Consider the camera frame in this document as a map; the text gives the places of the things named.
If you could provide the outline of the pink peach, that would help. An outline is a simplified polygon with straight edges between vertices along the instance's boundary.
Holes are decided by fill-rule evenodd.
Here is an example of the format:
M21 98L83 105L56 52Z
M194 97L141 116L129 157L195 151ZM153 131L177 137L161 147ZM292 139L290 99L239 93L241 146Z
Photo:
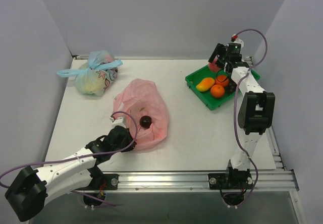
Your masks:
M221 70L221 68L217 66L217 61L218 61L217 58L215 58L212 62L208 61L208 68L215 73Z

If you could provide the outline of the orange tangerine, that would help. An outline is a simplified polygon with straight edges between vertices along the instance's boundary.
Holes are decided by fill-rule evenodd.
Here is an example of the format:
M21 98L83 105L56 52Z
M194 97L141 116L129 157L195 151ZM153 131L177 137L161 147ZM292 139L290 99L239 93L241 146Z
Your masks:
M221 85L222 87L227 87L229 85L229 78L227 75L217 75L215 79L215 83L217 85Z
M222 98L225 95L225 89L221 85L213 85L210 89L210 94L213 98Z

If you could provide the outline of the dark red plum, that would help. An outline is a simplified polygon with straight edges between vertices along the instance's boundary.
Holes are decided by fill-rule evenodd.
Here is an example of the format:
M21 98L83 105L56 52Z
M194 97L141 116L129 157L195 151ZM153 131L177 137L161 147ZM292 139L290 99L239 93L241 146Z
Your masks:
M150 116L142 116L139 120L139 125L144 129L149 129L152 124L152 118Z

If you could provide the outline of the dark red grape bunch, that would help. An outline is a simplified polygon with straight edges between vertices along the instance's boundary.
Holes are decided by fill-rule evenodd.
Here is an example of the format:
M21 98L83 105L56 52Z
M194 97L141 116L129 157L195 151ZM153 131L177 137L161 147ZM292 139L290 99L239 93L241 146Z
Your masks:
M228 95L233 94L235 92L235 90L236 90L236 87L237 87L237 84L235 82L230 81L228 83L228 85L226 86L226 93Z

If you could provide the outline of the yellow orange mango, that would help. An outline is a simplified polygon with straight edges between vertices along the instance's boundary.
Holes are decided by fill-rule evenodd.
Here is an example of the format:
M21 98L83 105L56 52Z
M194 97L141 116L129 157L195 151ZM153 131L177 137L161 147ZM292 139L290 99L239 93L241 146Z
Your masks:
M199 92L206 92L208 90L210 90L215 84L215 79L212 77L206 77L204 79L201 80L200 83L198 83L196 85L196 89Z

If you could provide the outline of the pink plastic bag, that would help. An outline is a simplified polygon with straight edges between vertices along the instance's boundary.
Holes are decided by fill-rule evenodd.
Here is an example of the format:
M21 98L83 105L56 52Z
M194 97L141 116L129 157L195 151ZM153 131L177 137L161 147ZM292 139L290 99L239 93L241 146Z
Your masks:
M168 134L169 113L154 82L134 79L113 101L113 112L129 113L134 121L126 116L126 126L131 136L136 137L136 151L148 150L162 142ZM149 129L139 125L142 116L150 116Z

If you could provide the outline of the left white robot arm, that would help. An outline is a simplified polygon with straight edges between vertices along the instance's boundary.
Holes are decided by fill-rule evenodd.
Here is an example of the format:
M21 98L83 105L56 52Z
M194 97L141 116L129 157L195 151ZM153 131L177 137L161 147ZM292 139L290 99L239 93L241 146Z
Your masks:
M115 153L133 150L135 139L129 129L116 126L65 159L47 162L36 169L24 166L8 187L5 198L19 221L30 220L46 204L70 191L97 189L107 184L98 166Z

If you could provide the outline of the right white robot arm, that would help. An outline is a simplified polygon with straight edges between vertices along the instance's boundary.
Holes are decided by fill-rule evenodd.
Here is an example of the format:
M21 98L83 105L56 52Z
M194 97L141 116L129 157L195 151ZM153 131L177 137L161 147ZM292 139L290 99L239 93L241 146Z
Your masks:
M236 91L241 92L241 104L234 103L234 132L238 148L228 162L227 172L219 178L229 188L246 184L251 186L250 175L252 156L256 145L272 125L275 106L275 95L265 91L251 73L251 67L242 61L241 44L217 44L209 58L224 70L236 83Z

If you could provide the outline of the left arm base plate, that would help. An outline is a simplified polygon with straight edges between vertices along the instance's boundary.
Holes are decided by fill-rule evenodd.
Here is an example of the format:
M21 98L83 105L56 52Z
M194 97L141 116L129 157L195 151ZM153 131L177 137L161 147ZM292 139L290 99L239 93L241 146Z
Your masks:
M77 190L85 191L105 191L117 190L119 183L118 174L103 174L101 177L94 177L85 187L79 187Z

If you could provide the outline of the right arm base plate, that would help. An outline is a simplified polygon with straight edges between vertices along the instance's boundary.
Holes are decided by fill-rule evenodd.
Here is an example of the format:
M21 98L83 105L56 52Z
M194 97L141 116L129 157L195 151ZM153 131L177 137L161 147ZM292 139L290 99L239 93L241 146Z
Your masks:
M254 187L251 175L210 173L209 188L212 190L251 190Z

